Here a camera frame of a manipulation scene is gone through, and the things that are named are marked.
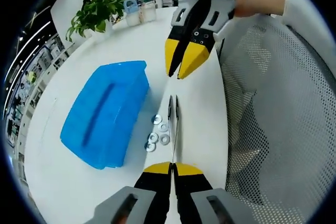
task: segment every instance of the blue lid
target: blue lid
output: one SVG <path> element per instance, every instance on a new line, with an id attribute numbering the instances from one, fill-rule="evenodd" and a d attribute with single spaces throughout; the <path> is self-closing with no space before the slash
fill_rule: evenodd
<path id="1" fill-rule="evenodd" d="M 138 4 L 135 0 L 125 0 L 124 1 L 124 8 L 125 8 L 125 12 L 127 14 L 136 13 L 136 12 L 139 11 Z"/>

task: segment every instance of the white wall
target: white wall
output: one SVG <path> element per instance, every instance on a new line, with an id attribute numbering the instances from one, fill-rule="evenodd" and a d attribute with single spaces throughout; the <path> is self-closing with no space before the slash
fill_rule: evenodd
<path id="1" fill-rule="evenodd" d="M 56 0 L 50 10 L 56 31 L 66 48 L 71 45 L 69 41 L 65 40 L 67 30 L 71 25 L 72 18 L 78 10 L 81 10 L 82 5 L 83 0 Z M 79 47 L 86 39 L 74 33 L 72 36 L 72 40 L 75 43 L 74 49 Z"/>

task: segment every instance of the blue plastic box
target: blue plastic box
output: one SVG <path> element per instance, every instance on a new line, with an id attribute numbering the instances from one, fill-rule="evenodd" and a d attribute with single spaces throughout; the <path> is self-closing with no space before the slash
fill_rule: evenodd
<path id="1" fill-rule="evenodd" d="M 76 98 L 62 143 L 96 169 L 121 167 L 149 84 L 145 61 L 99 67 Z"/>

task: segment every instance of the metal washer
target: metal washer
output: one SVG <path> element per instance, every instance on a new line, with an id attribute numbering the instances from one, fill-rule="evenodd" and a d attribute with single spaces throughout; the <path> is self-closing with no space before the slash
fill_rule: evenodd
<path id="1" fill-rule="evenodd" d="M 154 152 L 155 149 L 156 149 L 156 144 L 152 144 L 152 143 L 147 142 L 145 144 L 145 149 L 146 149 L 147 152 Z"/>
<path id="2" fill-rule="evenodd" d="M 161 132 L 167 132 L 168 131 L 168 125 L 164 122 L 159 124 L 159 131 Z"/>
<path id="3" fill-rule="evenodd" d="M 159 136 L 155 133 L 152 132 L 151 134 L 149 134 L 148 136 L 148 142 L 151 144 L 155 144 L 159 141 Z"/>
<path id="4" fill-rule="evenodd" d="M 162 122 L 162 116 L 160 116 L 158 114 L 153 116 L 153 118 L 152 118 L 152 123 L 153 124 L 158 125 L 161 122 Z"/>
<path id="5" fill-rule="evenodd" d="M 162 145 L 168 145 L 168 143 L 170 143 L 170 137 L 167 134 L 163 134 L 160 136 L 159 141 Z"/>

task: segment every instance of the white tabletop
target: white tabletop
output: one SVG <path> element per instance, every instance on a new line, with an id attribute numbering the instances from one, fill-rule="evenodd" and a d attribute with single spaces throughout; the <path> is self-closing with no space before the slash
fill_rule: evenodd
<path id="1" fill-rule="evenodd" d="M 144 144 L 153 130 L 149 118 L 156 113 L 167 121 L 170 94 L 178 95 L 182 141 L 178 161 L 203 170 L 214 188 L 225 187 L 227 168 L 227 116 L 222 75 L 215 51 L 185 80 L 165 73 L 164 43 L 175 8 L 158 9 L 155 22 L 115 26 L 108 40 L 88 39 L 61 66 L 37 104 L 25 148 L 25 173 L 31 195 L 48 224 L 81 224 L 94 208 L 124 186 L 134 186 L 143 169 L 171 160 L 170 146 L 157 144 L 147 153 Z M 150 91 L 133 130 L 121 168 L 97 170 L 85 164 L 60 141 L 60 132 L 77 95 L 101 65 L 145 60 Z M 171 203 L 166 223 L 178 223 Z"/>

